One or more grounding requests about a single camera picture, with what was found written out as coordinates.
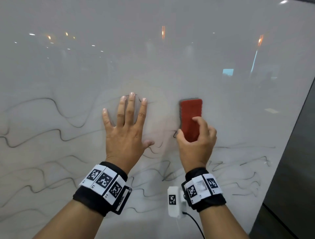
hand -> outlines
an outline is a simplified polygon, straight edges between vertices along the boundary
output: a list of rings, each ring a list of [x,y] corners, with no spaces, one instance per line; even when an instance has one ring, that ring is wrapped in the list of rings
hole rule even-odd
[[[198,140],[188,142],[180,129],[176,136],[180,160],[186,173],[194,168],[206,167],[216,142],[217,132],[214,127],[208,126],[207,122],[199,116],[192,119],[200,126]]]
[[[106,161],[115,164],[126,174],[138,162],[144,150],[154,142],[146,140],[142,143],[142,130],[146,119],[147,100],[143,98],[134,124],[135,94],[129,95],[126,116],[126,97],[122,96],[118,106],[117,125],[113,127],[106,109],[103,109],[103,122],[106,130]]]

finger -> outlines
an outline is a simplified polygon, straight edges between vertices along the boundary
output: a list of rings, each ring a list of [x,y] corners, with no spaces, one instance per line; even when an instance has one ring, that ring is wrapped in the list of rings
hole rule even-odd
[[[122,96],[120,98],[117,110],[117,127],[123,127],[123,125],[125,124],[125,105],[126,97]]]
[[[109,120],[108,112],[105,108],[103,109],[102,115],[103,115],[103,123],[105,126],[105,130],[106,132],[109,132],[113,128],[113,126],[111,124],[111,121]]]
[[[146,148],[148,148],[148,147],[150,147],[150,146],[152,146],[152,145],[154,145],[154,144],[155,144],[154,141],[147,139],[147,140],[145,140],[145,141],[142,143],[142,146],[143,146],[144,149],[146,149]]]
[[[189,143],[189,142],[185,139],[184,133],[182,132],[181,129],[179,129],[179,130],[177,131],[176,140],[177,140],[178,143]]]
[[[214,127],[212,127],[211,125],[208,125],[208,130],[209,130],[209,135],[211,138],[216,137],[217,131]]]
[[[198,122],[199,124],[199,136],[208,137],[209,130],[207,122],[200,116],[193,117],[192,120]]]
[[[147,106],[148,106],[148,102],[147,102],[146,98],[143,98],[141,101],[141,106],[140,106],[139,114],[137,117],[136,125],[143,127],[144,121],[146,119]]]
[[[128,99],[125,125],[133,125],[134,124],[134,114],[135,114],[135,94],[134,94],[134,92],[131,92],[129,94],[129,99]]]

right hand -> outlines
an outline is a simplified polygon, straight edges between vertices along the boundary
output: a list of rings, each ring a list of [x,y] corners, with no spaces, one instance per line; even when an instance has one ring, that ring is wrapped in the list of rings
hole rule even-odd
[[[180,129],[176,136],[180,160],[186,173],[194,168],[206,167],[217,139],[216,129],[208,125],[203,118],[197,116],[192,119],[197,121],[200,126],[198,140],[188,142]]]

forearm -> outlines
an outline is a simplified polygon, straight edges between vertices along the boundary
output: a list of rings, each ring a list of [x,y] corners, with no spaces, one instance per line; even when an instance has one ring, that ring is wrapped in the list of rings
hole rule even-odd
[[[206,239],[249,238],[226,205],[209,207],[199,215]]]
[[[78,201],[71,200],[36,234],[34,239],[92,239],[102,220],[103,216],[99,213]]]

left hand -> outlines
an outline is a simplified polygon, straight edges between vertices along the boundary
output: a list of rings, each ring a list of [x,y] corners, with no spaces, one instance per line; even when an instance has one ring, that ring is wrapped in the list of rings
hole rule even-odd
[[[126,115],[126,97],[122,96],[117,111],[117,125],[112,126],[106,109],[103,109],[103,122],[106,130],[106,161],[120,167],[126,174],[138,162],[144,150],[154,142],[142,142],[142,130],[146,119],[147,100],[143,98],[134,123],[135,93],[130,93]]]

